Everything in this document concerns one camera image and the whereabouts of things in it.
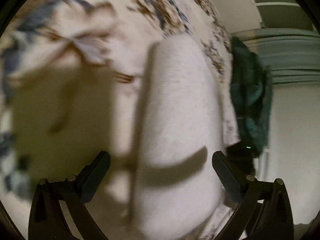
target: brown flower print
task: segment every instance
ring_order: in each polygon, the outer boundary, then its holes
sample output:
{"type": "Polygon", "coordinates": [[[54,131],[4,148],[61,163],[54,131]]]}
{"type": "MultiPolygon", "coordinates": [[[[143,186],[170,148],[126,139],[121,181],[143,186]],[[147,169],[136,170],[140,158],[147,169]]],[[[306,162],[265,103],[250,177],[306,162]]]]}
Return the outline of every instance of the brown flower print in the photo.
{"type": "Polygon", "coordinates": [[[174,0],[132,0],[132,3],[134,7],[127,7],[130,11],[141,13],[153,27],[160,27],[165,35],[190,33],[189,21],[174,0]]]}
{"type": "Polygon", "coordinates": [[[226,50],[230,53],[230,37],[225,27],[220,23],[217,17],[216,9],[210,0],[193,0],[197,5],[199,5],[205,14],[212,18],[211,28],[212,34],[215,39],[223,44],[226,50]]]}
{"type": "MultiPolygon", "coordinates": [[[[109,68],[119,83],[134,82],[134,76],[112,70],[113,62],[109,58],[108,40],[125,39],[118,25],[117,13],[109,2],[97,4],[91,10],[84,9],[73,1],[63,3],[57,6],[48,25],[39,29],[43,47],[51,47],[52,51],[47,56],[41,56],[42,63],[38,63],[38,67],[33,69],[22,67],[9,76],[11,83],[18,87],[30,86],[42,79],[51,67],[56,64],[61,65],[68,58],[76,56],[80,64],[80,73],[70,78],[63,86],[60,93],[63,113],[50,128],[50,133],[60,132],[67,125],[81,82],[94,81],[95,68],[109,68]]],[[[35,50],[39,53],[41,47],[36,47],[35,50]]]]}
{"type": "Polygon", "coordinates": [[[224,76],[224,59],[219,55],[218,50],[214,47],[213,42],[210,41],[209,44],[204,43],[203,41],[202,45],[204,46],[204,54],[210,58],[212,65],[214,65],[221,77],[221,80],[223,80],[224,76]]]}

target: floral blanket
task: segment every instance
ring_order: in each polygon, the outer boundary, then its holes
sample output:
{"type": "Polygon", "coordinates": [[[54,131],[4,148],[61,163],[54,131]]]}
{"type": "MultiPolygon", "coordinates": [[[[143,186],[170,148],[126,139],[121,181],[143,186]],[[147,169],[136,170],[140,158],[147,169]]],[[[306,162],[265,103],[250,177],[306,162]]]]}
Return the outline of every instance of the floral blanket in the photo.
{"type": "Polygon", "coordinates": [[[7,189],[30,198],[39,179],[77,174],[100,150],[113,158],[105,184],[134,170],[153,47],[177,33],[203,49],[224,144],[237,143],[229,36],[210,0],[28,0],[0,40],[7,189]]]}

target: floral pattern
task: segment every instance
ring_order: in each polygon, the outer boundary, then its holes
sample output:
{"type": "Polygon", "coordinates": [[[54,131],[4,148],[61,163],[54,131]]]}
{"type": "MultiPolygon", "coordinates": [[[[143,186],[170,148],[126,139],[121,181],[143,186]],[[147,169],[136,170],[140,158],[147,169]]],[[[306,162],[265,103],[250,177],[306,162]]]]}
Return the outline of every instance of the floral pattern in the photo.
{"type": "Polygon", "coordinates": [[[201,41],[204,47],[204,53],[207,57],[210,58],[212,65],[216,67],[219,75],[220,81],[223,82],[223,75],[224,75],[224,59],[219,55],[218,50],[214,47],[212,41],[209,44],[205,44],[201,41]]]}
{"type": "Polygon", "coordinates": [[[174,0],[133,0],[135,7],[129,10],[140,12],[148,20],[156,22],[165,35],[179,32],[190,33],[188,18],[180,11],[174,0]]]}

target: metal screw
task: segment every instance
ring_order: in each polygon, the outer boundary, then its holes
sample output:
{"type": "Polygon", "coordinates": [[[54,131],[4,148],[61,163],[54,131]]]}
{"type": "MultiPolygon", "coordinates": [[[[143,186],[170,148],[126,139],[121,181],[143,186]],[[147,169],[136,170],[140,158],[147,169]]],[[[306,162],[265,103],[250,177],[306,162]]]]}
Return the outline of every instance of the metal screw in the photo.
{"type": "Polygon", "coordinates": [[[70,181],[70,182],[73,182],[73,181],[75,181],[76,180],[76,176],[75,175],[70,175],[69,177],[68,177],[68,181],[70,181]]]}
{"type": "Polygon", "coordinates": [[[282,179],[277,179],[277,183],[279,183],[280,185],[283,185],[283,184],[284,184],[284,182],[283,182],[282,179]]]}
{"type": "Polygon", "coordinates": [[[252,175],[248,175],[248,176],[247,176],[247,180],[249,180],[249,181],[254,181],[254,180],[255,180],[255,177],[252,176],[252,175]]]}
{"type": "Polygon", "coordinates": [[[41,179],[39,180],[39,185],[44,185],[47,182],[46,179],[41,179]]]}

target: bolt head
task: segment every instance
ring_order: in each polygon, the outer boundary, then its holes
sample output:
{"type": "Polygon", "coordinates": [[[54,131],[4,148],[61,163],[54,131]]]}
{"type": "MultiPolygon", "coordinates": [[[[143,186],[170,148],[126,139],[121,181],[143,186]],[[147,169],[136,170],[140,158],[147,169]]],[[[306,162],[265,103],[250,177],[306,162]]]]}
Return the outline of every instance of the bolt head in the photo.
{"type": "Polygon", "coordinates": [[[283,185],[283,184],[284,184],[284,182],[283,182],[282,179],[277,179],[276,181],[277,181],[277,183],[279,183],[280,185],[283,185]]]}
{"type": "Polygon", "coordinates": [[[73,182],[73,181],[75,181],[76,180],[76,176],[75,175],[70,175],[69,177],[68,177],[68,181],[70,181],[70,182],[73,182]]]}
{"type": "Polygon", "coordinates": [[[248,180],[248,181],[254,181],[254,180],[255,180],[255,177],[252,176],[252,175],[248,175],[248,176],[247,176],[247,180],[248,180]]]}

